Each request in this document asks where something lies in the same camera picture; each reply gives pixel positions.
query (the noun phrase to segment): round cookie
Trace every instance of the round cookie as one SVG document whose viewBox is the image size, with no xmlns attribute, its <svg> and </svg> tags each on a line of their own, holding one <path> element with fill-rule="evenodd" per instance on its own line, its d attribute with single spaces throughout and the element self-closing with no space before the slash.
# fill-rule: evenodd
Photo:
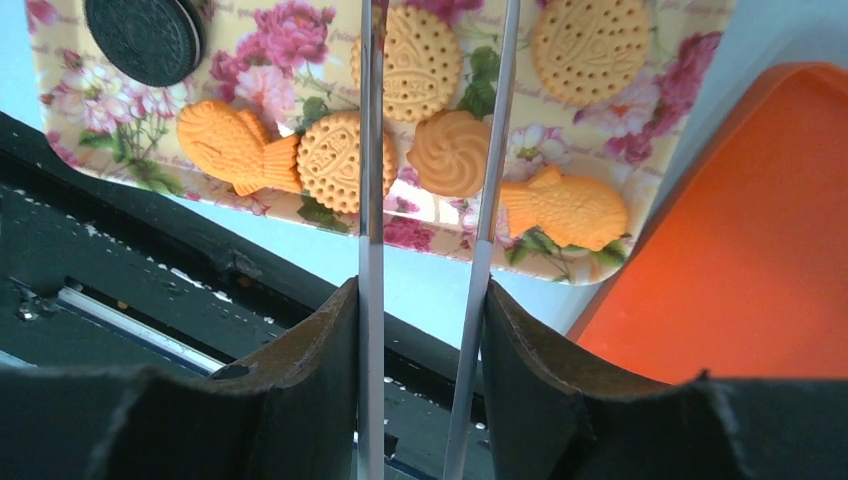
<svg viewBox="0 0 848 480">
<path fill-rule="evenodd" d="M 189 0 L 85 0 L 85 18 L 109 62 L 145 85 L 179 83 L 203 60 L 202 23 Z"/>
<path fill-rule="evenodd" d="M 644 0 L 553 0 L 533 31 L 533 66 L 560 100 L 602 102 L 636 78 L 650 29 Z"/>
<path fill-rule="evenodd" d="M 338 112 L 313 123 L 300 139 L 297 171 L 309 195 L 341 213 L 359 211 L 359 112 Z M 397 178 L 397 154 L 383 134 L 383 196 Z"/>
<path fill-rule="evenodd" d="M 353 83 L 360 87 L 361 39 L 351 52 Z M 383 114 L 417 122 L 442 110 L 459 84 L 462 52 L 439 17 L 420 8 L 389 8 L 383 62 Z"/>
<path fill-rule="evenodd" d="M 421 186 L 446 197 L 472 197 L 483 187 L 492 128 L 465 111 L 442 111 L 415 128 L 406 159 Z"/>
</svg>

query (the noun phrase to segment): tray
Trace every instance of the tray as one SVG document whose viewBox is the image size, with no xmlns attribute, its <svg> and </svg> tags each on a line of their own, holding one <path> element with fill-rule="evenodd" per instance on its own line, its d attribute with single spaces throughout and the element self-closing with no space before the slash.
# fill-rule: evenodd
<svg viewBox="0 0 848 480">
<path fill-rule="evenodd" d="M 174 115 L 187 102 L 223 96 L 256 109 L 270 126 L 288 133 L 328 112 L 356 109 L 359 94 L 349 63 L 360 3 L 195 1 L 207 23 L 207 58 L 187 81 L 150 89 L 128 81 L 105 61 L 85 27 L 82 0 L 27 0 L 45 131 L 54 150 L 71 167 L 110 182 L 356 234 L 355 216 L 336 214 L 311 198 L 270 189 L 238 197 L 229 184 L 204 175 L 184 158 Z M 499 61 L 504 2 L 408 3 L 433 9 L 460 37 L 465 80 L 450 107 L 490 116 L 492 83 L 486 75 L 469 82 L 472 73 L 491 72 Z M 648 65 L 614 102 L 585 109 L 549 96 L 532 68 L 529 32 L 543 3 L 522 3 L 504 176 L 524 180 L 547 164 L 595 176 L 621 191 L 631 221 L 621 240 L 591 253 L 559 248 L 535 230 L 510 238 L 501 212 L 493 265 L 555 282 L 591 284 L 618 270 L 639 236 L 735 0 L 649 1 L 655 29 Z M 256 15 L 272 18 L 272 26 L 260 30 Z M 272 34 L 283 39 L 273 42 L 279 51 L 259 42 Z M 403 160 L 385 201 L 386 243 L 470 260 L 478 200 L 422 190 L 405 163 L 414 125 L 387 121 L 386 128 Z"/>
<path fill-rule="evenodd" d="M 665 382 L 848 376 L 846 129 L 848 70 L 767 70 L 568 336 Z"/>
</svg>

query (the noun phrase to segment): orange container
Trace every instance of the orange container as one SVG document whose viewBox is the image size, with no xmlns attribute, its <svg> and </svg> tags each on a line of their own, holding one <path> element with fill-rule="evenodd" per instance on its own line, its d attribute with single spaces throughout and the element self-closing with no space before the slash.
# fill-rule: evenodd
<svg viewBox="0 0 848 480">
<path fill-rule="evenodd" d="M 848 377 L 848 71 L 763 73 L 569 332 L 678 383 Z"/>
</svg>

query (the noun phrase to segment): round cracker with holes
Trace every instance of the round cracker with holes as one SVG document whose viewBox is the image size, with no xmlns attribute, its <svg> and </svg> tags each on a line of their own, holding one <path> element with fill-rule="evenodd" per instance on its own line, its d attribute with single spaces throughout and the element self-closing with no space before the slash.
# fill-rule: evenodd
<svg viewBox="0 0 848 480">
<path fill-rule="evenodd" d="M 359 211 L 359 112 L 338 112 L 313 123 L 297 149 L 297 171 L 309 196 L 340 213 Z M 383 135 L 383 196 L 397 177 L 397 153 Z"/>
<path fill-rule="evenodd" d="M 361 40 L 351 54 L 359 88 Z M 416 7 L 391 7 L 386 19 L 383 113 L 402 122 L 429 118 L 450 102 L 462 71 L 456 35 L 439 17 Z"/>
<path fill-rule="evenodd" d="M 636 78 L 650 30 L 644 0 L 553 0 L 533 31 L 533 66 L 560 100 L 602 102 Z"/>
</svg>

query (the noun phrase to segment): floral tray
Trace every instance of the floral tray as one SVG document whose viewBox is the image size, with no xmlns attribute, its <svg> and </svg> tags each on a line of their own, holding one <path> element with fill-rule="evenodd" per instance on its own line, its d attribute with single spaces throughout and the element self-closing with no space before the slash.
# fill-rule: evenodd
<svg viewBox="0 0 848 480">
<path fill-rule="evenodd" d="M 206 21 L 207 58 L 185 82 L 154 89 L 106 62 L 85 26 L 82 0 L 27 0 L 42 115 L 53 149 L 71 167 L 107 181 L 355 234 L 355 216 L 334 213 L 309 197 L 270 189 L 239 197 L 229 184 L 198 171 L 177 143 L 174 116 L 186 103 L 222 97 L 255 109 L 269 127 L 287 134 L 329 112 L 358 108 L 350 52 L 361 4 L 194 1 Z M 460 37 L 464 80 L 450 107 L 490 119 L 505 1 L 406 3 L 431 10 Z M 648 0 L 655 25 L 649 63 L 614 99 L 582 109 L 547 94 L 533 70 L 529 38 L 544 3 L 522 4 L 504 178 L 526 180 L 549 164 L 566 174 L 594 176 L 619 189 L 631 220 L 627 235 L 593 253 L 561 248 L 538 230 L 510 238 L 500 212 L 494 265 L 584 285 L 613 274 L 631 251 L 735 0 Z M 414 127 L 386 122 L 403 163 L 385 201 L 385 241 L 468 261 L 479 200 L 446 199 L 420 188 L 405 160 Z"/>
</svg>

